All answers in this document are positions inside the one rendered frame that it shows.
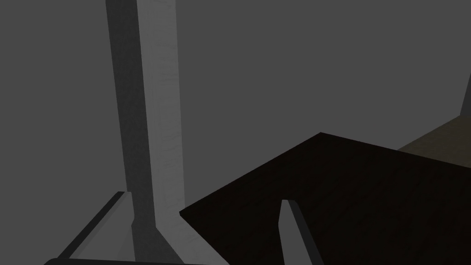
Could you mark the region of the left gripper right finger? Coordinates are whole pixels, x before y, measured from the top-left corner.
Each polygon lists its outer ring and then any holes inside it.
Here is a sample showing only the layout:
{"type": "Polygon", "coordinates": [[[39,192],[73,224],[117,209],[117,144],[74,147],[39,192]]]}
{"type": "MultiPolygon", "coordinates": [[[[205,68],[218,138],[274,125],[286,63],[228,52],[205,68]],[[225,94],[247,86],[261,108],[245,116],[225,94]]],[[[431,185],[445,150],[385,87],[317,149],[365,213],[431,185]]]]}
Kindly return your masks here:
{"type": "Polygon", "coordinates": [[[325,265],[296,201],[281,201],[278,230],[284,265],[325,265]]]}

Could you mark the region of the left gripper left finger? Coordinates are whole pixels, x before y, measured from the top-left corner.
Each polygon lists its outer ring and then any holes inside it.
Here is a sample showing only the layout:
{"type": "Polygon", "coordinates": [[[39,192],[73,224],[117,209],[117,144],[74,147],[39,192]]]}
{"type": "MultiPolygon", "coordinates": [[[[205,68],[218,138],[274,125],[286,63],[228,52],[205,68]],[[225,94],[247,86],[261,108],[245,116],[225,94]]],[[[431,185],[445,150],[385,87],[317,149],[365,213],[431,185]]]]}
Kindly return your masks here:
{"type": "Polygon", "coordinates": [[[116,192],[58,257],[135,261],[133,221],[131,192],[116,192]]]}

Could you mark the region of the dark brown wooden table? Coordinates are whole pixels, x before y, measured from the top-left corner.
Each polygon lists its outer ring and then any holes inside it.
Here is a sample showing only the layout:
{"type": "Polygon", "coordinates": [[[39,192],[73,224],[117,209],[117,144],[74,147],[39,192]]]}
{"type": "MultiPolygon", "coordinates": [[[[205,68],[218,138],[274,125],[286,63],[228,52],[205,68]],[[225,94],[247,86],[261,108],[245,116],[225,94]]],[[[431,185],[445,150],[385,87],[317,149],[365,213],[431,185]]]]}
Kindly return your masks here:
{"type": "Polygon", "coordinates": [[[180,215],[229,265],[284,265],[282,200],[325,265],[471,265],[471,168],[326,133],[180,215]]]}

